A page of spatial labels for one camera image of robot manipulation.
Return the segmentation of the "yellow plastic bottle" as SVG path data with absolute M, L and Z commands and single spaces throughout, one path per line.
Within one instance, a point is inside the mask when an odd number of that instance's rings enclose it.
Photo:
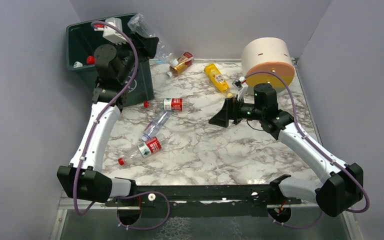
M 213 85 L 225 95 L 226 98 L 232 98 L 234 95 L 230 92 L 230 87 L 224 76 L 214 63 L 210 63 L 204 67 L 205 74 L 209 77 Z

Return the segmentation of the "clear bottle red white label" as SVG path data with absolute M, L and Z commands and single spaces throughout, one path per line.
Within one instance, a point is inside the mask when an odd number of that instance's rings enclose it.
M 93 55 L 90 55 L 86 58 L 86 63 L 88 65 L 94 65 L 96 63 L 96 58 Z

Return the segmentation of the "clear bottle red cap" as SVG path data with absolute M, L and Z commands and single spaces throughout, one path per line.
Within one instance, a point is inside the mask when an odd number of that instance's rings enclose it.
M 190 110 L 190 102 L 186 98 L 162 98 L 144 101 L 143 106 L 146 109 L 161 109 L 169 112 L 187 112 Z

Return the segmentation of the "clear bottle light blue label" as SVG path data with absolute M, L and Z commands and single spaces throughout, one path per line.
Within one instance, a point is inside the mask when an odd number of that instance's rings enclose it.
M 83 66 L 83 64 L 79 61 L 75 61 L 73 63 L 73 68 L 76 69 L 76 68 L 81 68 Z

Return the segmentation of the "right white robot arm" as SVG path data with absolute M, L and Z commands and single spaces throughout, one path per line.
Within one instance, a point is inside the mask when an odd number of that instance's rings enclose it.
M 363 169 L 333 156 L 306 134 L 294 117 L 279 109 L 277 92 L 269 83 L 253 88 L 253 103 L 238 97 L 226 98 L 221 110 L 208 122 L 226 128 L 229 122 L 259 121 L 264 132 L 288 146 L 317 175 L 319 181 L 306 181 L 283 175 L 270 183 L 277 199 L 297 198 L 317 204 L 330 217 L 336 217 L 362 200 Z

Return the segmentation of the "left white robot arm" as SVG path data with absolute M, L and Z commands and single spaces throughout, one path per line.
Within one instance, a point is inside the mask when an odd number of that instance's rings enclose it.
M 126 105 L 128 84 L 135 80 L 140 64 L 155 56 L 159 42 L 158 37 L 137 33 L 128 37 L 126 43 L 102 44 L 94 51 L 97 77 L 86 131 L 70 163 L 57 170 L 63 190 L 74 200 L 104 203 L 129 196 L 135 185 L 134 180 L 102 173 L 110 134 Z

